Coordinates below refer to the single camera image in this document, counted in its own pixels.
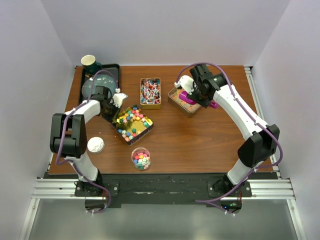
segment small bowl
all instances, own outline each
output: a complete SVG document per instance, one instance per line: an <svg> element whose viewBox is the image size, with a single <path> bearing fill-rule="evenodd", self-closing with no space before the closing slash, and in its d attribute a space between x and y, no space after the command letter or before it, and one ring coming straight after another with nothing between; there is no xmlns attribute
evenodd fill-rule
<svg viewBox="0 0 320 240"><path fill-rule="evenodd" d="M131 153L131 160L135 168L143 171L150 167L150 152L144 147L137 147Z"/></svg>

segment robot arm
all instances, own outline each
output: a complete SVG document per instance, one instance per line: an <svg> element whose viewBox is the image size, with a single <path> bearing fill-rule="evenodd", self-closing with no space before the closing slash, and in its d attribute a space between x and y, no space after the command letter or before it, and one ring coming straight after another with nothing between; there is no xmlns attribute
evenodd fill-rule
<svg viewBox="0 0 320 240"><path fill-rule="evenodd" d="M68 160L74 169L77 169L77 173L79 171L82 174L78 173L78 177L84 183L87 181L83 176L86 176L89 181L98 185L102 184L101 174L92 164L87 153L86 123L97 115L101 115L112 123L118 116L124 99L128 97L126 94L120 93L120 89L117 89L112 97L108 96L109 92L107 87L97 86L91 99L88 102L87 100L83 101L84 105L67 120L67 130L71 131L71 134L66 134L64 137L61 156ZM72 110L56 113L52 117L50 149L53 153L59 151L64 119L71 112Z"/></svg>
<svg viewBox="0 0 320 240"><path fill-rule="evenodd" d="M184 75L175 83L177 88L185 90L179 98L205 108L216 108L214 102L219 104L237 125L245 140L238 149L239 159L220 183L220 190L226 193L252 168L258 167L276 151L275 141L258 125L269 130L276 139L279 138L280 131L275 124L269 126L261 119L240 97L234 85L230 89L223 74L213 75L205 64L195 66L190 73L192 78Z"/></svg>

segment white wall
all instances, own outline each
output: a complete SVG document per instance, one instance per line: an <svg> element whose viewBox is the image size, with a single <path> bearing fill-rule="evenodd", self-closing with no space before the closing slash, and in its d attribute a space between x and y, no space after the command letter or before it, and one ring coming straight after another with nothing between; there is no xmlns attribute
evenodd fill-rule
<svg viewBox="0 0 320 240"><path fill-rule="evenodd" d="M0 33L0 239L15 240L74 68L39 0L2 0Z"/></svg>
<svg viewBox="0 0 320 240"><path fill-rule="evenodd" d="M41 0L72 63L253 65L290 0Z"/></svg>
<svg viewBox="0 0 320 240"><path fill-rule="evenodd" d="M253 67L264 115L280 128L282 176L290 177L309 240L318 240L320 1L291 0Z"/></svg>

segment pink object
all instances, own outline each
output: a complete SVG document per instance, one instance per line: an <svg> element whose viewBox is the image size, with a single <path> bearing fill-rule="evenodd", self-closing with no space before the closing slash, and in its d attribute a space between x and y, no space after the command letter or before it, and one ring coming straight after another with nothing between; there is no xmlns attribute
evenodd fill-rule
<svg viewBox="0 0 320 240"><path fill-rule="evenodd" d="M195 105L195 104L196 104L195 101L193 101L193 100L191 100L191 99L188 98L188 93L187 93L186 91L181 92L181 93L179 94L179 98L180 98L182 101L186 102L187 104L190 104L190 105ZM216 109L216 108L218 107L218 104L217 104L216 102L214 102L214 101L211 101L209 107L210 107L210 108L213 108L213 109Z"/></svg>

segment wooden table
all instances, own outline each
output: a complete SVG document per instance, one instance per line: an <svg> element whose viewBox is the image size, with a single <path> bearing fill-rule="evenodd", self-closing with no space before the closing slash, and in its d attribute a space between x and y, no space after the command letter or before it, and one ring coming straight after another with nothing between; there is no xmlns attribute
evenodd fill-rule
<svg viewBox="0 0 320 240"><path fill-rule="evenodd" d="M203 108L193 118L185 117L168 103L168 92L183 66L122 66L121 91L128 95L122 109L139 103L141 78L161 78L162 105L160 110L144 110L151 118L154 129L132 146L126 145L110 123L95 116L86 125L87 139L101 137L105 147L98 154L88 153L93 164L107 173L225 173L238 159L237 150L244 139L226 112L221 108ZM237 91L255 110L253 97L243 66L222 66ZM65 110L78 105L83 68L75 70L73 83ZM214 67L210 70L219 73ZM137 170L131 162L131 152L137 147L150 151L151 166L146 171ZM49 174L73 174L65 163L55 165L54 154Z"/></svg>

